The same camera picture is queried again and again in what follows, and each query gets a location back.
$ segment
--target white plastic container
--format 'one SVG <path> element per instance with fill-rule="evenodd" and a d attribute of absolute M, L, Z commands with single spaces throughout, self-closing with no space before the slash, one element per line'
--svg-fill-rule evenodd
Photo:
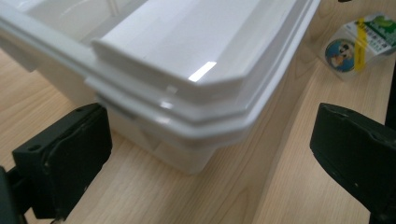
<path fill-rule="evenodd" d="M 0 45 L 186 173 L 241 140 L 319 0 L 0 0 Z"/>

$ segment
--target wooden table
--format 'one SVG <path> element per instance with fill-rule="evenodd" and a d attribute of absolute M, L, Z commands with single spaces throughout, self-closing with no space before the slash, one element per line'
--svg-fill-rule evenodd
<path fill-rule="evenodd" d="M 343 23 L 376 11 L 396 18 L 396 1 L 323 0 L 287 75 L 251 135 L 184 175 L 112 133 L 110 160 L 66 223 L 368 223 L 369 212 L 319 166 L 309 148 L 318 104 L 342 105 L 383 122 L 394 55 L 348 82 L 312 53 Z M 0 164 L 11 151 L 73 110 L 37 72 L 0 53 Z M 35 220 L 30 223 L 50 223 Z"/>

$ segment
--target black object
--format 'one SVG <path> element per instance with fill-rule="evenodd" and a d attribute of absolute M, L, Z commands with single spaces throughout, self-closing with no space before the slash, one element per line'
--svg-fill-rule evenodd
<path fill-rule="evenodd" d="M 12 154 L 16 166 L 0 167 L 0 223 L 37 218 L 66 219 L 111 153 L 107 112 L 98 104 L 83 106 Z"/>
<path fill-rule="evenodd" d="M 372 213 L 370 223 L 396 223 L 395 131 L 320 104 L 310 146 L 323 169 Z"/>

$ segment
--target container lid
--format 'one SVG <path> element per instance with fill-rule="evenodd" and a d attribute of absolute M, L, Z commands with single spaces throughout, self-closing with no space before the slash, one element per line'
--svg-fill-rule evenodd
<path fill-rule="evenodd" d="M 150 111 L 143 116 L 181 123 L 170 127 L 178 133 L 202 137 L 231 123 L 243 129 L 283 77 L 317 6 L 318 0 L 147 1 L 92 41 L 98 66 L 115 70 L 88 83 L 123 111 L 136 113 L 131 104 L 138 101 Z"/>

